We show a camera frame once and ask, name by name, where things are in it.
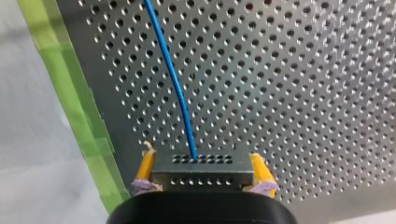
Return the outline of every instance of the metal component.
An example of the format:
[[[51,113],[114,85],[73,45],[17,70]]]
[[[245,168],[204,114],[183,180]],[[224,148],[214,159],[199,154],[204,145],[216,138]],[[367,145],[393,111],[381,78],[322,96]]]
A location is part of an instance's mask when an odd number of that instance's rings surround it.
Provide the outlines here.
[[[157,156],[152,179],[165,190],[241,190],[253,183],[253,168],[248,154],[233,160],[231,155]]]
[[[130,183],[144,140],[161,152],[158,166],[187,154],[177,98],[142,1],[80,2],[58,0]],[[158,0],[155,7],[199,154],[235,161],[260,152],[281,187],[276,197],[297,217],[310,217],[304,211],[318,202],[332,210],[317,212],[325,221],[369,213],[375,198],[389,198],[381,193],[395,186],[393,1]],[[356,201],[359,209],[341,205]]]

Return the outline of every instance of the black cylinder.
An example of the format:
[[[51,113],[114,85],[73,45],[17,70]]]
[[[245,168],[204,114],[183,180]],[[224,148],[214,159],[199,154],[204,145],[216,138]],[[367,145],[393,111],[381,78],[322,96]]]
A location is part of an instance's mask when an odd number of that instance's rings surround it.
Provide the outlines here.
[[[152,192],[115,209],[107,224],[297,224],[280,202],[247,192]]]

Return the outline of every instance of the white surface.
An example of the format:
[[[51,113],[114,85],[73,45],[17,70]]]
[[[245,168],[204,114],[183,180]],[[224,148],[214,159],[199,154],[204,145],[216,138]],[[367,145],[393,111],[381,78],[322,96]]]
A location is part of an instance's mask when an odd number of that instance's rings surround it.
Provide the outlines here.
[[[21,14],[0,7],[0,223],[105,223],[76,139]]]
[[[370,216],[355,217],[352,219],[333,222],[332,224],[394,224],[396,223],[396,211],[372,214]]]

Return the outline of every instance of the tape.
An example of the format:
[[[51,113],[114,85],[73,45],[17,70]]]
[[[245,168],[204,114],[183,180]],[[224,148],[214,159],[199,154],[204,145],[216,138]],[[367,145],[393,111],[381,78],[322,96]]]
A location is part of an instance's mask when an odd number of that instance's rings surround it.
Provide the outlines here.
[[[47,67],[78,145],[107,212],[130,195],[114,160],[101,119],[55,0],[19,0],[37,49]]]

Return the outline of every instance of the blue wire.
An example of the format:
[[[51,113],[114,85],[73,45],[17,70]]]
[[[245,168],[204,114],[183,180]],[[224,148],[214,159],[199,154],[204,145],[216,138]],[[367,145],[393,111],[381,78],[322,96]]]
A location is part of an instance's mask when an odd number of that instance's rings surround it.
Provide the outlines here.
[[[189,109],[187,108],[186,99],[184,99],[183,90],[181,89],[180,83],[177,79],[175,68],[172,64],[171,56],[169,55],[168,48],[166,47],[165,39],[163,38],[163,31],[160,24],[158,23],[157,16],[155,15],[154,8],[150,0],[144,0],[148,15],[151,18],[152,26],[154,27],[155,34],[158,38],[161,51],[163,52],[163,58],[165,59],[166,66],[168,67],[169,74],[175,86],[178,102],[180,103],[181,113],[183,114],[184,125],[186,127],[187,140],[189,141],[190,154],[193,159],[197,158],[197,149],[194,142],[194,136],[192,135],[192,127],[190,122]]]

